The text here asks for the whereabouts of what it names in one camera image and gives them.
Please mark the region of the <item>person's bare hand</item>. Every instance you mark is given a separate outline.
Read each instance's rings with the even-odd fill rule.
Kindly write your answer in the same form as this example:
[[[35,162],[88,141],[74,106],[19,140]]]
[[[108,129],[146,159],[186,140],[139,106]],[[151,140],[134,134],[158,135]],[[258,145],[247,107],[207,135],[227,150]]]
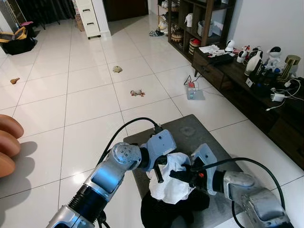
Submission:
[[[5,177],[15,171],[13,157],[21,151],[18,139],[24,134],[21,124],[11,116],[0,115],[0,177]]]

